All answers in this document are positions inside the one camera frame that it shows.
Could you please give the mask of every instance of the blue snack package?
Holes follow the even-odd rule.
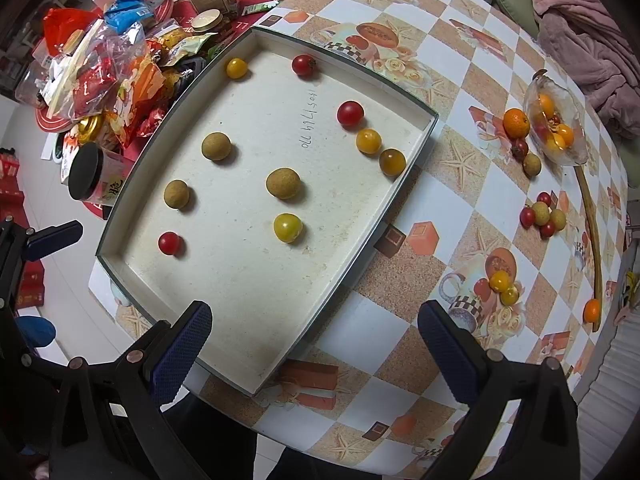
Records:
[[[113,28],[118,35],[127,30],[133,23],[155,18],[147,7],[145,0],[115,0],[113,5],[104,13],[104,21]]]

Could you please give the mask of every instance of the screw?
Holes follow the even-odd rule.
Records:
[[[496,350],[495,348],[489,348],[486,351],[486,356],[494,363],[499,363],[504,359],[504,355],[502,355],[502,352]]]
[[[72,370],[78,370],[78,368],[80,368],[82,364],[84,364],[84,359],[82,359],[81,357],[74,357],[73,359],[71,359],[71,361],[69,361],[69,368],[71,368]]]
[[[142,350],[132,350],[127,354],[127,361],[129,361],[130,363],[139,363],[140,361],[142,361],[144,355],[145,354]]]
[[[555,357],[547,357],[545,359],[545,362],[546,362],[546,365],[552,370],[558,370],[558,368],[560,367],[560,363],[558,359],[556,359]]]

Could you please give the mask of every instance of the black lid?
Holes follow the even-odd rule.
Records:
[[[69,170],[69,195],[74,200],[87,200],[95,190],[102,173],[104,154],[95,142],[80,147]]]

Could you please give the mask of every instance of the checkered tablecloth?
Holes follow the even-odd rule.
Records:
[[[598,339],[581,323],[582,308],[593,297],[594,270],[574,171],[545,163],[529,180],[500,130],[504,111],[522,108],[534,72],[546,68],[579,103],[589,149],[585,174],[597,204],[604,317],[623,248],[625,170],[578,87],[526,32],[483,0],[286,0],[260,23],[365,64],[430,104],[440,121],[386,215],[375,249],[361,258],[360,270],[290,356],[321,366],[293,370],[297,379],[281,374],[253,399],[211,376],[200,396],[313,456],[419,478],[466,413],[416,323],[427,298],[447,308],[452,303],[452,274],[468,273],[478,259],[507,249],[522,295],[512,308],[498,301],[485,317],[475,300],[463,299],[478,317],[474,335],[511,360],[537,363],[555,355],[571,389]],[[541,191],[553,192],[568,221],[550,240],[518,222],[520,209]],[[145,327],[127,308],[132,310],[120,308],[120,320],[137,336]],[[315,386],[305,383],[315,380]],[[478,474],[495,463],[517,405],[508,405]]]

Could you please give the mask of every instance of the white curtain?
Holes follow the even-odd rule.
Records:
[[[640,408],[639,311],[618,327],[598,377],[578,406],[582,480],[600,472]]]

